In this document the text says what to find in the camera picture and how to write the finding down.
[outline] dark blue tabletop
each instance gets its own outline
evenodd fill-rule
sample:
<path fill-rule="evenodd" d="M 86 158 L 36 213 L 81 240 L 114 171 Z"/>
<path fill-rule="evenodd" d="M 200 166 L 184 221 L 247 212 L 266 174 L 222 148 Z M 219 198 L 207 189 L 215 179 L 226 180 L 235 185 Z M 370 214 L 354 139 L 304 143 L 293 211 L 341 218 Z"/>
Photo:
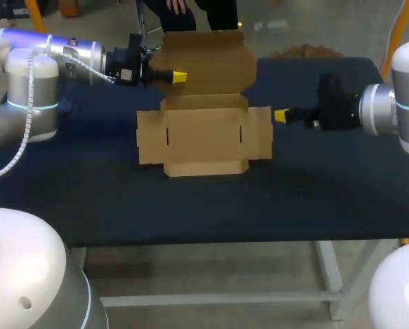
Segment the dark blue tabletop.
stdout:
<path fill-rule="evenodd" d="M 251 106 L 313 106 L 322 73 L 361 92 L 367 59 L 260 60 Z M 138 166 L 136 111 L 162 94 L 79 86 L 58 135 L 0 179 L 0 206 L 50 223 L 70 246 L 409 237 L 409 155 L 396 136 L 274 125 L 272 161 L 244 175 L 168 178 Z M 0 167 L 12 156 L 0 154 Z"/>

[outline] person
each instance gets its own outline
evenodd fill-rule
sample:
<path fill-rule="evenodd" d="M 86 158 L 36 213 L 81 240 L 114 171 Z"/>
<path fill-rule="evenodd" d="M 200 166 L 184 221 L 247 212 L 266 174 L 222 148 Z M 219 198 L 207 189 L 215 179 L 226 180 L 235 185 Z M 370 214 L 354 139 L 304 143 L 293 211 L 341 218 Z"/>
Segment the person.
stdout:
<path fill-rule="evenodd" d="M 163 32 L 195 31 L 197 24 L 186 0 L 143 0 L 160 19 Z M 236 0 L 195 0 L 213 31 L 238 29 Z"/>

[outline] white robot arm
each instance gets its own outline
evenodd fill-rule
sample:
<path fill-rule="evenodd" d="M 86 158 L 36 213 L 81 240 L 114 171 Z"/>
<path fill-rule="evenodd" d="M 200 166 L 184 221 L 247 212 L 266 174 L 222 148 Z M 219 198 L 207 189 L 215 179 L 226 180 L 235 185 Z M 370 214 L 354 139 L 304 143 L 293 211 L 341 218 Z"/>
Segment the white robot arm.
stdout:
<path fill-rule="evenodd" d="M 130 38 L 127 49 L 106 52 L 97 42 L 1 30 L 0 71 L 9 84 L 8 102 L 0 105 L 0 148 L 22 140 L 29 109 L 27 141 L 54 136 L 59 75 L 90 83 L 174 83 L 175 73 L 152 70 L 146 53 L 138 38 Z M 326 85 L 319 88 L 318 106 L 277 111 L 276 119 L 302 120 L 323 130 L 363 127 L 374 135 L 398 134 L 409 153 L 409 43 L 396 51 L 392 69 L 394 88 L 372 85 L 361 95 L 347 95 L 339 82 L 321 78 Z M 375 329 L 409 328 L 409 246 L 380 265 L 369 306 Z M 105 309 L 53 228 L 33 215 L 0 208 L 0 329 L 63 328 L 108 329 Z"/>

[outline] white cable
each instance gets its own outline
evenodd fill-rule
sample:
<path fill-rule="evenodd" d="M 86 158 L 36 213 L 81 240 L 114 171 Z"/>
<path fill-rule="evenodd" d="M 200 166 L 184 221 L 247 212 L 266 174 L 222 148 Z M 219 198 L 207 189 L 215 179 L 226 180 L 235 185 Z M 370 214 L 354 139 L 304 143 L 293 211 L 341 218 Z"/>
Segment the white cable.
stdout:
<path fill-rule="evenodd" d="M 74 58 L 73 56 L 67 54 L 67 53 L 59 53 L 57 51 L 52 51 L 50 49 L 38 49 L 38 53 L 46 53 L 46 54 L 50 54 L 50 55 L 55 55 L 55 56 L 60 56 L 63 58 L 66 58 L 67 60 L 70 60 L 74 63 L 76 63 L 77 65 L 81 66 L 83 69 L 86 69 L 87 71 L 89 71 L 90 73 L 96 75 L 97 77 L 100 77 L 101 79 L 113 84 L 114 83 L 114 79 L 109 77 L 108 75 L 105 75 L 101 72 L 96 71 L 94 68 L 88 66 L 87 64 L 85 64 L 84 62 L 81 62 L 80 60 L 78 60 L 77 58 Z"/>
<path fill-rule="evenodd" d="M 29 77 L 28 77 L 28 98 L 27 98 L 27 114 L 26 114 L 26 126 L 23 133 L 23 139 L 21 140 L 20 147 L 12 160 L 0 170 L 0 177 L 5 175 L 9 170 L 14 168 L 21 156 L 25 152 L 27 141 L 29 140 L 29 134 L 31 132 L 32 113 L 34 112 L 34 58 L 32 53 L 29 54 L 27 60 Z"/>
<path fill-rule="evenodd" d="M 96 71 L 95 69 L 89 67 L 87 64 L 81 62 L 77 58 L 74 58 L 73 56 L 70 56 L 68 54 L 58 53 L 58 52 L 51 51 L 48 49 L 46 50 L 39 49 L 39 50 L 32 51 L 32 53 L 29 54 L 29 59 L 28 59 L 29 78 L 28 78 L 28 98 L 27 98 L 27 114 L 26 114 L 25 132 L 23 133 L 23 139 L 21 141 L 20 147 L 18 148 L 16 155 L 3 169 L 0 170 L 0 177 L 5 175 L 12 168 L 14 168 L 14 166 L 17 164 L 17 162 L 20 160 L 21 156 L 25 152 L 27 142 L 29 140 L 29 134 L 31 132 L 32 114 L 34 113 L 34 56 L 40 55 L 42 53 L 49 53 L 52 55 L 57 55 L 57 56 L 66 58 L 67 60 L 70 60 L 76 63 L 77 65 L 80 65 L 82 68 L 88 70 L 90 73 L 100 77 L 101 79 L 111 84 L 114 83 L 114 79 L 112 79 L 108 75 L 105 75 L 103 73 Z"/>
<path fill-rule="evenodd" d="M 399 9 L 399 11 L 398 11 L 398 13 L 397 13 L 397 15 L 396 15 L 394 21 L 393 21 L 393 24 L 390 26 L 390 30 L 388 31 L 386 51 L 385 51 L 384 57 L 382 58 L 382 61 L 381 61 L 380 67 L 379 67 L 379 71 L 382 70 L 382 65 L 383 65 L 383 64 L 385 63 L 385 61 L 387 60 L 387 57 L 388 57 L 388 48 L 390 47 L 391 35 L 393 34 L 393 30 L 395 29 L 396 23 L 397 23 L 397 21 L 399 20 L 399 17 L 401 16 L 402 10 L 404 10 L 405 2 L 406 2 L 406 0 L 402 0 L 401 7 L 400 7 L 400 9 Z"/>

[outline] concrete floor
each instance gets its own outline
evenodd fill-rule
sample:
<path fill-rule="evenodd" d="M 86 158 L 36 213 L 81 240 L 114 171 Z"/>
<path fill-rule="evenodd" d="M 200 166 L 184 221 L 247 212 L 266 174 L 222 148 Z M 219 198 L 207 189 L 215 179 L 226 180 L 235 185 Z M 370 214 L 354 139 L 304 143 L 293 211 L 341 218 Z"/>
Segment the concrete floor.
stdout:
<path fill-rule="evenodd" d="M 49 32 L 98 40 L 108 49 L 125 46 L 127 35 L 136 31 L 133 0 L 124 0 L 120 6 L 115 0 L 87 1 L 91 3 L 84 4 L 81 18 L 63 19 L 58 13 L 46 17 Z M 377 64 L 385 51 L 388 29 L 399 3 L 282 0 L 278 9 L 270 10 L 268 1 L 238 0 L 238 11 L 247 44 L 257 56 L 307 42 L 346 56 L 365 56 Z M 205 16 L 194 3 L 191 6 L 197 14 L 199 29 L 207 29 Z M 264 28 L 258 30 L 260 24 L 256 24 L 255 29 L 257 22 Z M 268 22 L 277 27 L 268 29 Z M 17 20 L 14 24 L 20 29 L 32 29 L 29 20 Z M 147 13 L 147 28 L 157 26 L 156 17 Z M 160 31 L 150 34 L 149 46 L 159 45 L 161 37 Z M 409 27 L 404 40 L 409 40 Z M 0 98 L 5 88 L 5 77 L 0 74 Z M 335 246 L 346 277 L 362 241 L 337 242 Z M 96 248 L 88 252 L 86 270 L 102 296 L 309 291 L 323 288 L 313 251 L 312 244 L 305 242 Z M 108 310 L 108 315 L 111 329 L 372 328 L 365 299 L 340 324 L 330 321 L 327 307 L 320 303 L 118 308 Z"/>

